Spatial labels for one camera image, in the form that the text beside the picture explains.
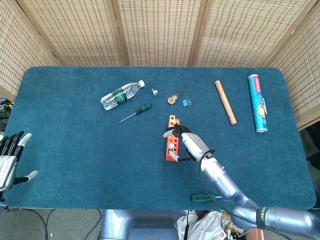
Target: plastic bottle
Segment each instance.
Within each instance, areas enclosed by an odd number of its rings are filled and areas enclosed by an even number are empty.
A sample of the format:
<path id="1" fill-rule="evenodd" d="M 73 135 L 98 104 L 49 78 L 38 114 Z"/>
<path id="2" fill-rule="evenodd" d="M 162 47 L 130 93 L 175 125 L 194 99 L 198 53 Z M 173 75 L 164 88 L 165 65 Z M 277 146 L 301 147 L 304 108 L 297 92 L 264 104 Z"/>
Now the plastic bottle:
<path id="1" fill-rule="evenodd" d="M 139 82 L 128 83 L 102 97 L 100 102 L 102 103 L 105 110 L 110 110 L 120 103 L 123 103 L 124 101 L 132 98 L 134 95 L 136 95 L 139 89 L 143 88 L 144 86 L 145 83 L 143 80 L 140 80 Z"/>

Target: blue table surface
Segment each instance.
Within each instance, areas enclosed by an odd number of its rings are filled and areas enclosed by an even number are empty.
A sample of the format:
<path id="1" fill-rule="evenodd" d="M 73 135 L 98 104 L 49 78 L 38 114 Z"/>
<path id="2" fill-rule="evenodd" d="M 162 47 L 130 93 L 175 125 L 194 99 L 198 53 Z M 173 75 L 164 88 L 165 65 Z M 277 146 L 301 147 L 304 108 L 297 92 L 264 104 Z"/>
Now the blue table surface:
<path id="1" fill-rule="evenodd" d="M 258 74 L 268 132 L 256 133 L 248 76 Z M 101 97 L 132 82 L 145 87 L 106 111 Z M 214 82 L 220 80 L 237 119 L 230 125 Z M 158 89 L 153 96 L 150 88 Z M 168 105 L 172 94 L 182 94 Z M 182 100 L 189 99 L 190 107 Z M 117 124 L 144 104 L 152 108 Z M 214 209 L 199 165 L 165 161 L 169 115 L 198 134 L 248 197 L 261 206 L 309 209 L 315 193 L 283 74 L 276 68 L 30 68 L 5 131 L 32 133 L 17 177 L 38 175 L 5 194 L 9 206 L 95 209 Z M 183 154 L 185 147 L 179 146 Z M 210 192 L 219 195 L 206 182 Z M 219 200 L 224 206 L 233 204 Z"/>

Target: wooden stick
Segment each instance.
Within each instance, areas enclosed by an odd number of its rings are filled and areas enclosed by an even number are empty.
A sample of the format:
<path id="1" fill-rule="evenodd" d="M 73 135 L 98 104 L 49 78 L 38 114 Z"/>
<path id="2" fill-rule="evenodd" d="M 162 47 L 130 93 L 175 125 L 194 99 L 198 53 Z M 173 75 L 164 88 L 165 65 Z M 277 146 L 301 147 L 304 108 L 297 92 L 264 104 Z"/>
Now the wooden stick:
<path id="1" fill-rule="evenodd" d="M 221 85 L 221 82 L 219 80 L 217 80 L 217 81 L 214 82 L 214 84 L 215 84 L 216 90 L 219 93 L 221 102 L 222 102 L 222 104 L 224 106 L 226 114 L 228 115 L 228 118 L 229 118 L 229 121 L 230 121 L 231 125 L 235 125 L 237 123 L 237 120 L 235 118 L 234 113 L 232 112 L 231 106 L 229 104 L 229 101 L 227 99 L 225 91 L 224 91 L 224 89 L 223 89 L 223 87 Z"/>

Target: orange wooden toy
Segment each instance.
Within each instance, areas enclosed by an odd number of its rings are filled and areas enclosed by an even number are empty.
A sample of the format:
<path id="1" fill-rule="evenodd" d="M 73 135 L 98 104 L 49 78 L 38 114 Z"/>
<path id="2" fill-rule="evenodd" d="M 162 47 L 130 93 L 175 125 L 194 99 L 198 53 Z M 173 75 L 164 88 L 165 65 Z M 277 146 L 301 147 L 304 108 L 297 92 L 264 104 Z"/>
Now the orange wooden toy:
<path id="1" fill-rule="evenodd" d="M 170 115 L 169 117 L 169 123 L 168 123 L 168 128 L 173 127 L 174 124 L 180 124 L 180 120 L 176 118 L 175 115 Z M 176 162 L 175 159 L 173 159 L 170 154 L 169 154 L 169 144 L 174 144 L 174 149 L 173 152 L 178 155 L 178 150 L 179 150 L 179 138 L 174 136 L 174 135 L 170 135 L 167 137 L 166 140 L 166 150 L 165 150 L 165 160 L 166 161 L 172 161 L 172 162 Z"/>

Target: green bottle label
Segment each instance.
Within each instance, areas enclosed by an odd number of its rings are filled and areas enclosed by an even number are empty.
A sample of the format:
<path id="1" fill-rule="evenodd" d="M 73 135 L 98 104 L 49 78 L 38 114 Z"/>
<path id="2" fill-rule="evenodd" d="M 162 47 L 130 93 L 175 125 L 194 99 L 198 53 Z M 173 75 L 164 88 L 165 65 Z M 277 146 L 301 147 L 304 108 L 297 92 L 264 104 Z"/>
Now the green bottle label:
<path id="1" fill-rule="evenodd" d="M 125 94 L 124 90 L 121 87 L 113 91 L 112 95 L 114 96 L 118 104 L 123 103 L 124 101 L 127 100 L 127 95 Z"/>

